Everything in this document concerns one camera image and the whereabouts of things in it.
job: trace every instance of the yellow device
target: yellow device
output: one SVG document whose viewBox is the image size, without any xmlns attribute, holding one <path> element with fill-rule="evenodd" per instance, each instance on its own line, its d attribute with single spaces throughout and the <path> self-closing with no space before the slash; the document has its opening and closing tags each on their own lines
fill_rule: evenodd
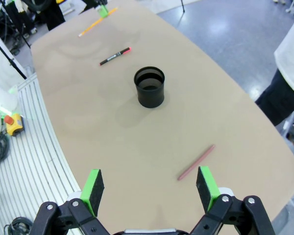
<svg viewBox="0 0 294 235">
<path fill-rule="evenodd" d="M 16 136 L 24 130 L 23 118 L 19 114 L 6 115 L 4 122 L 6 123 L 6 131 L 11 136 Z"/>
</svg>

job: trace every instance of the black pole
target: black pole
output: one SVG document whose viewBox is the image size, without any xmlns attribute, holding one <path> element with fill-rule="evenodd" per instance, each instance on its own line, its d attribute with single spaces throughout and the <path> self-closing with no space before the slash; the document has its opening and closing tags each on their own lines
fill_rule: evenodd
<svg viewBox="0 0 294 235">
<path fill-rule="evenodd" d="M 13 68 L 15 68 L 15 70 L 24 78 L 27 79 L 27 77 L 25 76 L 24 73 L 22 73 L 22 71 L 19 69 L 19 67 L 17 67 L 17 65 L 14 63 L 14 61 L 5 53 L 5 51 L 0 47 L 0 51 L 2 52 L 2 54 L 7 58 L 7 60 L 10 62 L 10 65 L 12 65 Z"/>
<path fill-rule="evenodd" d="M 8 14 L 8 11 L 6 10 L 6 7 L 5 7 L 5 4 L 4 4 L 4 1 L 3 0 L 0 0 L 0 2 L 1 2 L 1 4 L 2 4 L 2 7 L 4 8 L 4 10 L 5 10 L 5 14 L 7 14 L 8 16 L 9 16 L 9 14 Z M 20 29 L 20 28 L 18 28 L 17 27 L 17 23 L 15 23 L 15 22 L 13 22 L 13 19 L 9 16 L 9 18 L 10 18 L 10 20 L 12 21 L 12 23 L 14 24 L 14 26 L 16 27 L 16 29 L 18 30 L 18 32 L 20 33 L 20 35 L 21 35 L 21 37 L 23 38 L 23 40 L 24 40 L 24 42 L 26 43 L 26 45 L 30 48 L 30 45 L 28 44 L 28 42 L 27 42 L 27 40 L 25 39 L 25 37 L 23 36 L 23 34 L 22 34 L 22 29 Z"/>
<path fill-rule="evenodd" d="M 185 12 L 185 9 L 184 9 L 183 0 L 181 0 L 181 3 L 182 3 L 182 7 L 183 7 L 183 13 L 184 13 L 184 12 Z"/>
</svg>

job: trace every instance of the pink pencil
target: pink pencil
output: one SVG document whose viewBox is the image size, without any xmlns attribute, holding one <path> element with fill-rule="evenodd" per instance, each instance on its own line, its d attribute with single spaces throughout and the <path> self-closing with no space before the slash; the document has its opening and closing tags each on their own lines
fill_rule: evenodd
<svg viewBox="0 0 294 235">
<path fill-rule="evenodd" d="M 214 150 L 216 146 L 213 144 L 206 150 L 206 152 L 203 153 L 187 170 L 185 170 L 178 178 L 177 180 L 182 180 L 185 176 L 187 176 L 202 160 L 204 160 L 209 153 Z"/>
</svg>

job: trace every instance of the black marker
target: black marker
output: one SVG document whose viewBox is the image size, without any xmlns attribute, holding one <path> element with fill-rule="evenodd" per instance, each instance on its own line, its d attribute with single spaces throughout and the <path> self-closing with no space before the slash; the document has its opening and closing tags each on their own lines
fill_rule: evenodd
<svg viewBox="0 0 294 235">
<path fill-rule="evenodd" d="M 103 64 L 107 63 L 108 61 L 113 60 L 114 58 L 117 58 L 118 56 L 120 56 L 120 55 L 122 55 L 122 54 L 128 53 L 128 52 L 130 52 L 131 50 L 132 50 L 132 48 L 130 48 L 130 47 L 128 47 L 128 48 L 126 48 L 126 49 L 124 49 L 124 50 L 121 50 L 121 51 L 118 52 L 117 54 L 115 54 L 115 55 L 109 57 L 108 59 L 105 59 L 104 61 L 100 62 L 100 65 L 103 65 Z"/>
</svg>

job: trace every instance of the yellow pencil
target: yellow pencil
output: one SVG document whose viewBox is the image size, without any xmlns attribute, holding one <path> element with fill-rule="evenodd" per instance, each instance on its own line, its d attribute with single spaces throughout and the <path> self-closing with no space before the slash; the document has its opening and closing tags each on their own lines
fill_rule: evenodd
<svg viewBox="0 0 294 235">
<path fill-rule="evenodd" d="M 113 8 L 111 11 L 109 11 L 108 15 L 110 16 L 113 12 L 115 12 L 118 8 Z M 89 26 L 85 31 L 81 32 L 78 36 L 81 37 L 83 36 L 86 32 L 91 30 L 93 27 L 95 27 L 97 24 L 99 24 L 103 20 L 102 17 L 100 17 L 99 20 L 97 20 L 95 23 L 93 23 L 91 26 Z"/>
</svg>

